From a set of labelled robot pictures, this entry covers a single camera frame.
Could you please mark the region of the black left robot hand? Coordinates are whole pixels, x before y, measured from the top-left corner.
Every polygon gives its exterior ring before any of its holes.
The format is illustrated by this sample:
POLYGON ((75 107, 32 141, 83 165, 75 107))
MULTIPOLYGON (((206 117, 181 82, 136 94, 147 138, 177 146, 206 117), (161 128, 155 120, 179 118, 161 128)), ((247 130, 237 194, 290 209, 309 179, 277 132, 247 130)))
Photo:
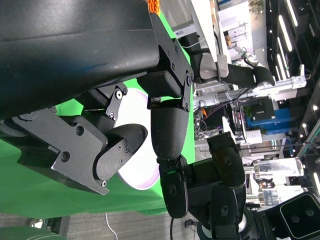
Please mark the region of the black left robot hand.
POLYGON ((151 137, 166 190, 181 168, 193 70, 145 0, 3 0, 0 138, 70 188, 107 181, 151 137))

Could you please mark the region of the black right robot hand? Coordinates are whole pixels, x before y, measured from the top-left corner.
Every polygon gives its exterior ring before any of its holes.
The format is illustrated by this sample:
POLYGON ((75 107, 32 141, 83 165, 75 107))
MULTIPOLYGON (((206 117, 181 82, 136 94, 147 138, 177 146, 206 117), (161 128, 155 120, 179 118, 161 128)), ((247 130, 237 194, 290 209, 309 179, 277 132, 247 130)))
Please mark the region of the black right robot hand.
POLYGON ((210 158, 157 159, 165 206, 173 219, 193 215, 214 240, 239 240, 246 203, 242 158, 230 132, 206 141, 210 158))

